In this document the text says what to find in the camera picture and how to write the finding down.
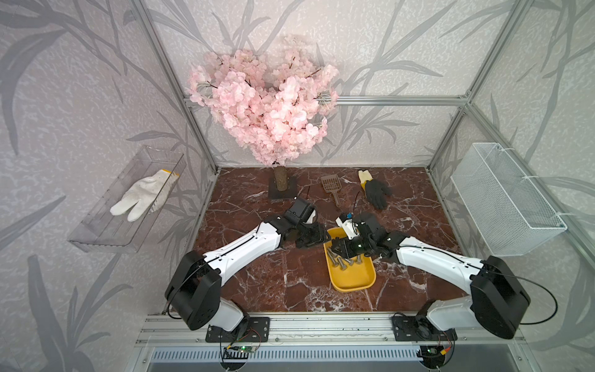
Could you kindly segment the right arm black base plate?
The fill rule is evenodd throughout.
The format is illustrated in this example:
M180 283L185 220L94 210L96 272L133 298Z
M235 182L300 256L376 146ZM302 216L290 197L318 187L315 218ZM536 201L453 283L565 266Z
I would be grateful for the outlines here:
M438 330L425 316L406 316L397 312L390 318L390 323L396 341L449 343L458 340L454 329Z

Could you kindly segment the yellow plastic storage tray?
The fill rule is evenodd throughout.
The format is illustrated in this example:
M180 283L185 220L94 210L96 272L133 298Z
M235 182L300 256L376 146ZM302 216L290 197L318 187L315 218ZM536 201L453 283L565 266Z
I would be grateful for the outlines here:
M326 250L331 248L333 239L346 237L346 234L339 227L329 229L327 234L329 235L329 240L324 243L323 249L325 251L328 274L333 288L335 288L336 291L342 293L362 291L364 289L370 288L377 279L377 274L372 259L362 255L363 263L355 263L353 266L348 265L348 263L343 259L347 265L347 269L342 271L340 266L334 268L330 259L328 258L329 255L327 254Z

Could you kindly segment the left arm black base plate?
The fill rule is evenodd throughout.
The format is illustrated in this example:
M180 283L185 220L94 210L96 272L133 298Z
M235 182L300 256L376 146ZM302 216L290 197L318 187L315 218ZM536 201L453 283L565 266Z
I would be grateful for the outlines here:
M210 325L205 338L206 343L233 343L233 342L267 342L271 330L270 317L250 317L239 324L239 327L228 332L220 327Z

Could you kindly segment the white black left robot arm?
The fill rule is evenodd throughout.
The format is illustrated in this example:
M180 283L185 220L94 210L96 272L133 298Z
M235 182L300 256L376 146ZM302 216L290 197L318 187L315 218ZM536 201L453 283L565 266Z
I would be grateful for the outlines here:
M293 242L298 248L318 246L328 240L311 202L296 198L281 215L271 215L242 237L221 248L184 255L164 293L167 315L182 320L189 330L218 327L235 336L246 333L250 316L221 292L237 272L254 260Z

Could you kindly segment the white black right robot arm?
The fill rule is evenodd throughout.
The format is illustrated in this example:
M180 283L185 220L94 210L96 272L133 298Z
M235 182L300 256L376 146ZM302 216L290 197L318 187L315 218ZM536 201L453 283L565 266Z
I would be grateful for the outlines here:
M483 328L501 339L512 339L531 299L518 277L500 258L465 257L424 243L403 232L387 231L370 213L355 218L342 214L336 220L343 238L331 241L331 250L344 259L361 255L379 257L417 268L465 292L451 300L430 300L407 326L421 338L449 330Z

